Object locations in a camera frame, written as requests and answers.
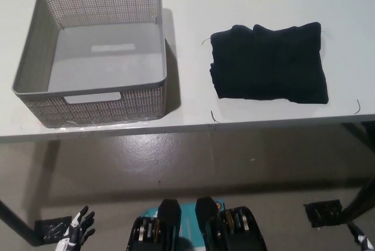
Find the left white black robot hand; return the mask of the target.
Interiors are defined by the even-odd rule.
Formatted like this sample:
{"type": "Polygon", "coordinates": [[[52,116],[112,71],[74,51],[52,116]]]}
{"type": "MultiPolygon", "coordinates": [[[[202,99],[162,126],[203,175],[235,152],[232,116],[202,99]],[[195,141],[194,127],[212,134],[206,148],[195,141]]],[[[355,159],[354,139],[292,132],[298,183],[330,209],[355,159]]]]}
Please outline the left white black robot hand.
{"type": "Polygon", "coordinates": [[[57,243],[55,251],[80,251],[87,239],[95,233],[91,228],[94,223],[95,212],[88,215],[89,207],[86,205],[72,220],[63,237],[57,243]]]}

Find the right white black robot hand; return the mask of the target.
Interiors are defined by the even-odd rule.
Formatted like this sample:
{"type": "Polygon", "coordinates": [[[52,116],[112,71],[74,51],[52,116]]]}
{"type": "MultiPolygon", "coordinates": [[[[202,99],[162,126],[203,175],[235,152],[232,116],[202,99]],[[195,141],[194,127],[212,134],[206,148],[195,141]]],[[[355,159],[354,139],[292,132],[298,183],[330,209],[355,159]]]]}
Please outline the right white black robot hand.
{"type": "Polygon", "coordinates": [[[372,251],[374,246],[364,232],[353,222],[348,222],[347,227],[354,237],[354,241],[360,246],[361,251],[372,251]]]}

